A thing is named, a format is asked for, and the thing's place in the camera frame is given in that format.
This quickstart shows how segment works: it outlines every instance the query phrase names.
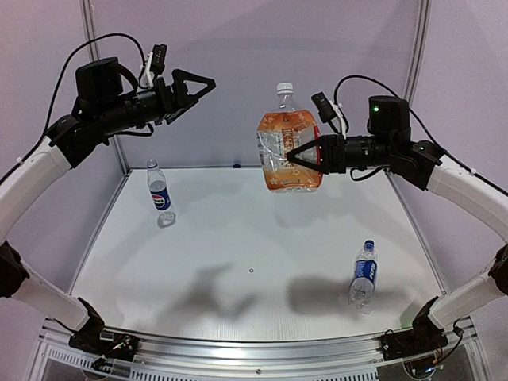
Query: blue label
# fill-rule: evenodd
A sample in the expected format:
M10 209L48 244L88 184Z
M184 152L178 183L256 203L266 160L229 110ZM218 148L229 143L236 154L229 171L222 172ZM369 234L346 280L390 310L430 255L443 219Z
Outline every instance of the blue label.
M375 284L375 277L378 272L378 265L374 260L357 260L355 264L355 279L367 278Z
M167 193L167 188L164 188L160 192L152 192L152 200L156 205L157 210L166 210L171 205L171 200L169 199L169 194Z

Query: orange label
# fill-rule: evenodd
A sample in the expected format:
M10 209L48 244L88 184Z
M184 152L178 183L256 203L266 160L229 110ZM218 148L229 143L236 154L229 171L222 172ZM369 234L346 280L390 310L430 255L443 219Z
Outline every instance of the orange label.
M271 191L287 188L318 188L322 174L290 163L286 154L319 137L318 124L307 110L266 114L257 129L264 179ZM302 158L317 163L319 151L312 148Z

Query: clear plastic bottle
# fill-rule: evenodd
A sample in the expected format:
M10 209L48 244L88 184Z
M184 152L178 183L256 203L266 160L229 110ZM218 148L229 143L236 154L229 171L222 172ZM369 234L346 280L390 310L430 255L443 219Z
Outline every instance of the clear plastic bottle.
M176 222L176 212L167 192L166 177L154 159L150 159L146 163L146 167L148 189L152 194L153 203L159 211L157 224L160 227L171 226Z
M355 274L349 288L349 304L363 313L371 313L371 300L374 294L378 272L378 254L373 241L365 241L355 257Z
M258 151L268 189L274 192L312 192L321 185L322 174L292 164L286 154L293 148L319 137L312 114L293 98L293 85L279 83L275 110L265 114L257 130ZM317 148L302 152L300 159L317 163Z

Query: bottle with blue label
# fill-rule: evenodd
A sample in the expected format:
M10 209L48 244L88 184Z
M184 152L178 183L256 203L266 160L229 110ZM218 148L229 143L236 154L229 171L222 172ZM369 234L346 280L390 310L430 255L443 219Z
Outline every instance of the bottle with blue label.
M154 159L146 163L148 173L148 189L152 194L152 200L159 211L157 224L160 227L171 226L176 222L176 212L169 193L167 192L166 177L157 166Z
M378 272L378 254L373 241L365 241L355 257L355 274L349 288L349 304L358 312L371 313L371 300Z

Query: tabletop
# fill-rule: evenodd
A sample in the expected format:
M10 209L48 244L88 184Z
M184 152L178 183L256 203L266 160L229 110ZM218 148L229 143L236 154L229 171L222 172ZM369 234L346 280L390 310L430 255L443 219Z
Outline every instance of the tabletop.
M390 181L329 175L312 194L273 194L259 168L164 170L177 213L160 228L134 170L72 294L108 326L167 337L304 341L408 326L441 294ZM348 305L355 254L375 242L370 315Z

